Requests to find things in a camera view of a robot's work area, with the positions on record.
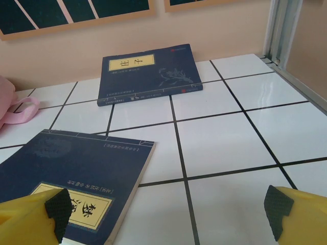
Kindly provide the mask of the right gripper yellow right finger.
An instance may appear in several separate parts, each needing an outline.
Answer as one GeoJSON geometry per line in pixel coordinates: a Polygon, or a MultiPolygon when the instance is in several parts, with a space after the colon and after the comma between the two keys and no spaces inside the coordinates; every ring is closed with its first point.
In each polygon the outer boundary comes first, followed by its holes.
{"type": "Polygon", "coordinates": [[[270,185],[264,209],[278,245],[327,245],[327,197],[270,185]]]}

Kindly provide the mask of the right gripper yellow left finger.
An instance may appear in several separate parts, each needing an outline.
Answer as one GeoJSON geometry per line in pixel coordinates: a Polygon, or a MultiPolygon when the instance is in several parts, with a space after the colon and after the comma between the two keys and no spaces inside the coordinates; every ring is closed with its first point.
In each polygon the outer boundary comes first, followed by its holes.
{"type": "Polygon", "coordinates": [[[0,245],[59,245],[71,213],[67,189],[0,203],[0,245]]]}

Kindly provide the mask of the navy book with cloud print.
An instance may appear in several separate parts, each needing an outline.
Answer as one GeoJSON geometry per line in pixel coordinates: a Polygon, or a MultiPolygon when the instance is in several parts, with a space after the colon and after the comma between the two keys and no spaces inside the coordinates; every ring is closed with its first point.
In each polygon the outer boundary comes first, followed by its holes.
{"type": "Polygon", "coordinates": [[[113,245],[155,150],[155,142],[43,130],[0,163],[0,203],[67,189],[65,238],[113,245]]]}

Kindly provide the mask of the pink backpack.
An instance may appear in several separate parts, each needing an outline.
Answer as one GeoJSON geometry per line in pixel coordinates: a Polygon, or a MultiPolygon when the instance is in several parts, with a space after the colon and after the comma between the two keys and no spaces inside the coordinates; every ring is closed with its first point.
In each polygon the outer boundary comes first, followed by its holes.
{"type": "Polygon", "coordinates": [[[15,94],[15,86],[0,75],[0,129],[5,125],[24,124],[29,122],[38,112],[40,101],[35,97],[24,97],[21,100],[15,94]],[[11,106],[30,103],[23,111],[9,112],[11,106]]]}

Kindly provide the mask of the navy book with flower drawing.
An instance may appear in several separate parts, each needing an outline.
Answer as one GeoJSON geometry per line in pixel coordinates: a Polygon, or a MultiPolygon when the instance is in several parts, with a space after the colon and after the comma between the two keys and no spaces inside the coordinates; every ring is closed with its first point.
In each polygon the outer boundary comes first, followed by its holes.
{"type": "Polygon", "coordinates": [[[202,91],[189,44],[104,57],[99,107],[202,91]]]}

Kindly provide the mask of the aluminium table side rail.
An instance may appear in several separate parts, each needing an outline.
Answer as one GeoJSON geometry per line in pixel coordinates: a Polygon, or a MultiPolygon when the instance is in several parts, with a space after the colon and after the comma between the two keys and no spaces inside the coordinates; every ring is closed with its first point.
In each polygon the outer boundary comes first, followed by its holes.
{"type": "Polygon", "coordinates": [[[327,116],[327,100],[321,97],[313,89],[307,86],[305,83],[291,75],[285,70],[280,69],[274,62],[266,58],[264,55],[257,55],[267,66],[269,66],[274,72],[281,76],[286,82],[288,82],[294,89],[296,89],[301,95],[309,100],[315,107],[317,107],[322,113],[327,116]]]}

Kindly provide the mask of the aluminium corner post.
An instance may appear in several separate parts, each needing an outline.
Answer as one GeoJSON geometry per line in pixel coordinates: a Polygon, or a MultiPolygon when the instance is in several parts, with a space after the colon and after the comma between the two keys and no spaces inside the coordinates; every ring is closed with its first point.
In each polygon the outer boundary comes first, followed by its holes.
{"type": "Polygon", "coordinates": [[[285,70],[303,0],[271,0],[263,55],[285,70]]]}

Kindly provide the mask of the wall panel with flower stems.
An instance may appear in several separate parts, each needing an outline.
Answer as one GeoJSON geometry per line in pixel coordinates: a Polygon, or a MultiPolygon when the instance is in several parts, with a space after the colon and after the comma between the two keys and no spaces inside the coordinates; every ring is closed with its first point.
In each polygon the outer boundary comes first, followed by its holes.
{"type": "Polygon", "coordinates": [[[34,37],[153,15],[154,0],[0,0],[0,39],[34,37]]]}

